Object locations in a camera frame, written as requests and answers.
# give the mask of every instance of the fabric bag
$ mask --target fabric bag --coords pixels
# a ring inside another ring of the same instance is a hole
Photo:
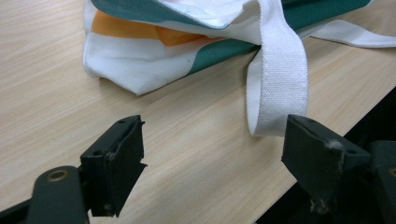
[[[258,49],[247,70],[248,127],[252,135],[283,135],[287,115],[304,115],[307,105],[304,46],[293,30],[369,3],[85,0],[83,65],[92,77],[105,77],[143,94],[236,54]],[[315,29],[315,34],[348,43],[350,39],[334,37],[339,27],[352,29],[351,24],[341,23],[335,28],[320,28],[321,33]],[[305,35],[312,35],[311,31],[305,31]]]

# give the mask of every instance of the wooden table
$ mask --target wooden table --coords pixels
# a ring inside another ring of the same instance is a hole
[[[341,18],[396,35],[396,2]],[[0,3],[0,210],[28,199],[50,168],[79,155],[118,119],[140,114],[148,168],[119,219],[92,223],[252,223],[295,182],[283,139],[248,134],[246,70],[253,53],[135,96],[81,65],[82,1]],[[313,38],[307,116],[346,133],[396,86],[396,49]]]

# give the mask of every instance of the orange fabric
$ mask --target orange fabric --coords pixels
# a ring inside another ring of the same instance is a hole
[[[138,21],[123,20],[99,10],[93,19],[91,31],[99,35],[115,37],[158,39],[165,46],[181,45],[203,37],[208,38],[205,35],[172,30]]]

